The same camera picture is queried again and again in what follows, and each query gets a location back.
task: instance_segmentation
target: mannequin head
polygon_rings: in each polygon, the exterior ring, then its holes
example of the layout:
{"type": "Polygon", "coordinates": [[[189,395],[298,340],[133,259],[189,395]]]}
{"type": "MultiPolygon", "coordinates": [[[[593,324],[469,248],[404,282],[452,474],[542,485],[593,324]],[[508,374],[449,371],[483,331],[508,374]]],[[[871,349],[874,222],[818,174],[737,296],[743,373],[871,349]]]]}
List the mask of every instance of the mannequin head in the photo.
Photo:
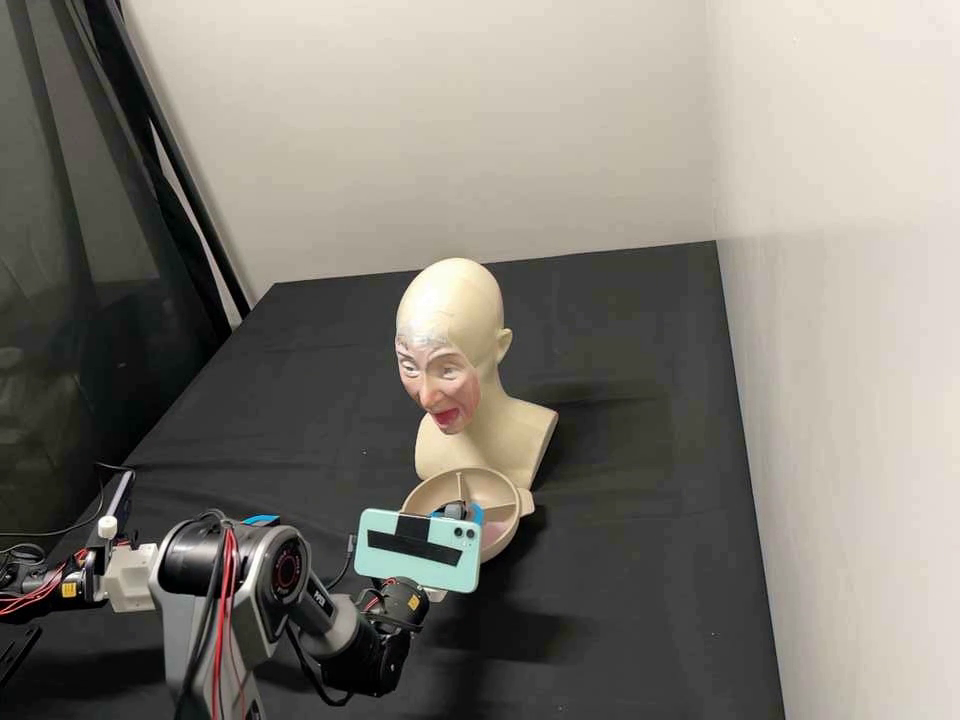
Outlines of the mannequin head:
{"type": "Polygon", "coordinates": [[[472,260],[450,258],[414,278],[397,309],[396,352],[407,393],[447,435],[466,428],[512,340],[500,286],[472,260]]]}

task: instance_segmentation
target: mint green phone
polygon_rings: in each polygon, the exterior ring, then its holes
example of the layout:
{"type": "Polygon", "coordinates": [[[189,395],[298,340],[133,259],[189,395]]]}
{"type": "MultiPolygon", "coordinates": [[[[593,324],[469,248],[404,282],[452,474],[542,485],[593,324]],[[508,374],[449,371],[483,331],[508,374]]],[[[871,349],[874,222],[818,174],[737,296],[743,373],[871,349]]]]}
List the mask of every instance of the mint green phone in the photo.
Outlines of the mint green phone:
{"type": "Polygon", "coordinates": [[[480,579],[480,532],[467,520],[364,510],[353,568],[366,577],[408,577],[435,590],[473,592],[480,579]]]}

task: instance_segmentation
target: beige bowl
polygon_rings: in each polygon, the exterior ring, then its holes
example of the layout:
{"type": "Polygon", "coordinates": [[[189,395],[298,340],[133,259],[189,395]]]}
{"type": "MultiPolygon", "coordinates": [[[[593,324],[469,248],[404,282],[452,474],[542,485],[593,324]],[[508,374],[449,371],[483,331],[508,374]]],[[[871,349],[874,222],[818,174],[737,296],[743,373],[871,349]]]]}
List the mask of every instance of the beige bowl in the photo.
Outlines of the beige bowl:
{"type": "Polygon", "coordinates": [[[483,508],[480,562],[500,553],[517,534],[520,518],[533,512],[529,490],[518,488],[496,470],[476,467],[427,478],[410,492],[401,511],[429,515],[457,500],[483,508]]]}

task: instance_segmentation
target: mannequin face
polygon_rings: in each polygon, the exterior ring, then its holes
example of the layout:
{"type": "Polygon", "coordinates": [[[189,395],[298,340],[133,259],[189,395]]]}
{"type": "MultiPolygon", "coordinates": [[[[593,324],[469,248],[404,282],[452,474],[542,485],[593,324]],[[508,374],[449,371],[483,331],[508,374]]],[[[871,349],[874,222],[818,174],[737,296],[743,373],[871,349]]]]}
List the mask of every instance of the mannequin face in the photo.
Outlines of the mannequin face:
{"type": "Polygon", "coordinates": [[[463,430],[480,404],[480,380],[466,355],[443,341],[408,345],[398,339],[396,349],[400,380],[410,397],[444,434],[463,430]]]}

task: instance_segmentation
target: mannequin nose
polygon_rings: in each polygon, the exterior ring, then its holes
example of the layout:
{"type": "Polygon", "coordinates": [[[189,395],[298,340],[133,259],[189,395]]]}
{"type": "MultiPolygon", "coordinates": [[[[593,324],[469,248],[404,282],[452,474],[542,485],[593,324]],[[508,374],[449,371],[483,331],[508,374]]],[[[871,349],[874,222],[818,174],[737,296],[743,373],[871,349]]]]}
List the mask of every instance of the mannequin nose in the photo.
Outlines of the mannequin nose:
{"type": "Polygon", "coordinates": [[[443,393],[429,379],[424,378],[423,384],[420,386],[420,407],[428,408],[436,404],[442,395],[443,393]]]}

